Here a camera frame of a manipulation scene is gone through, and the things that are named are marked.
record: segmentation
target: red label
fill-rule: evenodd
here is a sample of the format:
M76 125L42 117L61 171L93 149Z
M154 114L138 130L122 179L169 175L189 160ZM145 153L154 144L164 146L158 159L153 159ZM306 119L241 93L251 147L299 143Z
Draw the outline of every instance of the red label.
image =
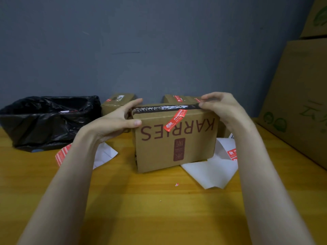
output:
M67 146L63 147L59 152L56 154L55 158L57 160L57 163L59 166L63 163L63 160L65 159L70 147L72 144L68 144Z
M178 95L174 95L175 99L177 99L178 102L183 102L182 98Z
M185 138L175 139L174 142L174 162L184 159Z
M186 112L187 112L187 110L185 110L185 109L178 110L177 113L175 114L175 116L163 128L166 131L170 132L171 129L185 117Z
M233 149L233 150L230 150L230 151L227 151L229 157L234 160L236 158L237 160L237 154L236 154L236 149Z

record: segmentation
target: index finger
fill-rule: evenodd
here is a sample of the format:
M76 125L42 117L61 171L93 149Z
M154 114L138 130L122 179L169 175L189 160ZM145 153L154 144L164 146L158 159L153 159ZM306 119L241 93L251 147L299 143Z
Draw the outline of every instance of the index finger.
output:
M125 114L128 113L129 109L131 109L132 107L137 106L138 104L140 104L143 101L142 98L138 98L136 100L130 101L127 104L123 105L122 107L120 107L121 109L124 110Z
M210 94L202 95L201 99L206 100L206 99L210 99L210 98L216 98L221 101L225 94L226 93L224 93L224 92L212 92Z

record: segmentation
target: hand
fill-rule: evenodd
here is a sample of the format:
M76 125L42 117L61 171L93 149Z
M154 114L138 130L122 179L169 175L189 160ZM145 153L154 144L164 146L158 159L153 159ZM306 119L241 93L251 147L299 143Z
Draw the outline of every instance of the hand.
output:
M98 142L103 143L108 139L120 135L125 128L136 128L142 124L139 119L126 119L132 107L140 104L143 99L136 99L126 105L117 108L115 111L93 120L91 123L80 129L80 132L93 133Z
M253 124L251 118L232 94L213 92L205 94L201 98L199 106L214 111L231 132L234 132L235 126L239 124Z

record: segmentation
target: person's right arm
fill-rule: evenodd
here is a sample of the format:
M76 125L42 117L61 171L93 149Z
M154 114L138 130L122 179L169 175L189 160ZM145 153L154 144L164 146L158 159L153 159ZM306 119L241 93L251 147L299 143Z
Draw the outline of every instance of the person's right arm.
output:
M315 244L279 178L255 124L243 107L229 93L206 94L202 100L200 107L219 115L234 135L252 243Z

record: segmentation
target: black trash bag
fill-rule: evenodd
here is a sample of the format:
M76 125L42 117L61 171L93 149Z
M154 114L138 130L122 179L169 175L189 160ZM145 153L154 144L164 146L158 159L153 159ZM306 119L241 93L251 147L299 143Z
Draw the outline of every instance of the black trash bag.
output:
M60 149L80 128L101 117L98 96L27 97L0 110L0 124L20 150Z

